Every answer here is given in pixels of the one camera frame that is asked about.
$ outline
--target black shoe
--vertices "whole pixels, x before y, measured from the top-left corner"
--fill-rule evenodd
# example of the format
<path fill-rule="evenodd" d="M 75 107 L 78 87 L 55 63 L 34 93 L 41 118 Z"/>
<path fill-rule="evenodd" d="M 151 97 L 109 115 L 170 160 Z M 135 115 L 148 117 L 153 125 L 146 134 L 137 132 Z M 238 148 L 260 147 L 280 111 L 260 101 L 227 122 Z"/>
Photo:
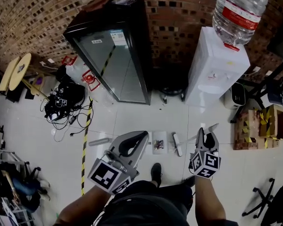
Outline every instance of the black shoe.
<path fill-rule="evenodd" d="M 195 176 L 191 176 L 183 181 L 183 184 L 193 187 L 195 185 Z"/>
<path fill-rule="evenodd" d="M 152 181 L 157 182 L 157 187 L 161 184 L 161 165 L 160 163 L 155 163 L 151 168 L 151 178 Z"/>

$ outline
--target cardboard box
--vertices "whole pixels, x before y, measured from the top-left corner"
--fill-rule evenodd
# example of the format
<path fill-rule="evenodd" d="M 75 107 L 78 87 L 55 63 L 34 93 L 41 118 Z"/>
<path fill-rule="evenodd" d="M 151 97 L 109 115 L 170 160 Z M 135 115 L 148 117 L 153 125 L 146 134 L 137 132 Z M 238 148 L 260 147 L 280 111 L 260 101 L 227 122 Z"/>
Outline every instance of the cardboard box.
<path fill-rule="evenodd" d="M 260 136 L 274 140 L 283 139 L 283 107 L 271 105 L 260 115 Z"/>
<path fill-rule="evenodd" d="M 279 142 L 259 136 L 260 111 L 247 110 L 240 114 L 235 124 L 234 150 L 265 149 L 278 147 Z"/>

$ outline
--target black refrigerator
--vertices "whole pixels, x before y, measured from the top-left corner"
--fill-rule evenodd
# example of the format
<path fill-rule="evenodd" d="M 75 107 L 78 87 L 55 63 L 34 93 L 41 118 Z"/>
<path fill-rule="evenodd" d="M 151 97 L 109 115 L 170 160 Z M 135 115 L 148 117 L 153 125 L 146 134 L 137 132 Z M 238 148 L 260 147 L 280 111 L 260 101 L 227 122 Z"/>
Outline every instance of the black refrigerator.
<path fill-rule="evenodd" d="M 151 47 L 144 0 L 111 0 L 81 11 L 64 32 L 118 102 L 150 105 Z"/>

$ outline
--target water bottle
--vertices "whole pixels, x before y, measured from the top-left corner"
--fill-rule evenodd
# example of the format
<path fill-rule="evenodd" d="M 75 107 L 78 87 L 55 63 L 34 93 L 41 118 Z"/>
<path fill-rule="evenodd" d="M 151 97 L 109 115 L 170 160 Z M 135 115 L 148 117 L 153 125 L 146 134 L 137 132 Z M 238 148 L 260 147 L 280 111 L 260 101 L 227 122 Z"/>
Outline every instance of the water bottle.
<path fill-rule="evenodd" d="M 225 46 L 236 49 L 253 36 L 268 0 L 217 0 L 213 27 Z"/>

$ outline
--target brick wall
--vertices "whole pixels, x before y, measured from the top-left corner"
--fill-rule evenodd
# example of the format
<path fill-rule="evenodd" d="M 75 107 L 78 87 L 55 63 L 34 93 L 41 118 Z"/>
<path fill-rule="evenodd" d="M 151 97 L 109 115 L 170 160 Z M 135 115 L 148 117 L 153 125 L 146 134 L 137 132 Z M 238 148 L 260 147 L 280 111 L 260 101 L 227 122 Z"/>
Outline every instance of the brick wall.
<path fill-rule="evenodd" d="M 59 66 L 65 55 L 74 54 L 62 33 L 93 0 L 0 0 L 0 69 L 27 52 L 52 58 Z M 190 66 L 200 28 L 212 25 L 216 0 L 146 0 L 152 57 L 156 64 L 179 62 Z M 246 79 L 261 81 L 281 59 L 266 46 L 283 22 L 283 0 L 269 0 L 258 29 L 246 46 L 252 66 L 260 72 Z"/>

